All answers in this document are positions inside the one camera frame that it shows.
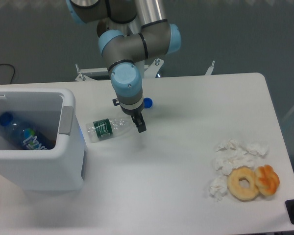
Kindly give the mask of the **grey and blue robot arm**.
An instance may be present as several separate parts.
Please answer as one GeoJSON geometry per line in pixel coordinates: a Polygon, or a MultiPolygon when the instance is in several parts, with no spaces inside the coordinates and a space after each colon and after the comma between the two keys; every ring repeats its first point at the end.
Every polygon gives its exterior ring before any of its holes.
{"type": "Polygon", "coordinates": [[[114,104],[131,116],[138,132],[146,125],[144,97],[137,62],[171,54],[181,47],[181,34],[168,22],[162,0],[68,0],[72,18],[87,24],[110,20],[98,34],[98,47],[116,93],[114,104]]]}

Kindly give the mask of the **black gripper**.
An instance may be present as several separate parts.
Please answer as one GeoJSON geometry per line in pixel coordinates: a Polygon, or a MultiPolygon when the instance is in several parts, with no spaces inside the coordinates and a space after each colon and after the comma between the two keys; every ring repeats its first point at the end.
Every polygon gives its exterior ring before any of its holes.
{"type": "Polygon", "coordinates": [[[139,133],[142,133],[147,130],[146,124],[142,115],[142,110],[143,108],[138,108],[138,109],[123,109],[123,112],[129,116],[131,116],[132,121],[134,122],[137,130],[139,133]]]}

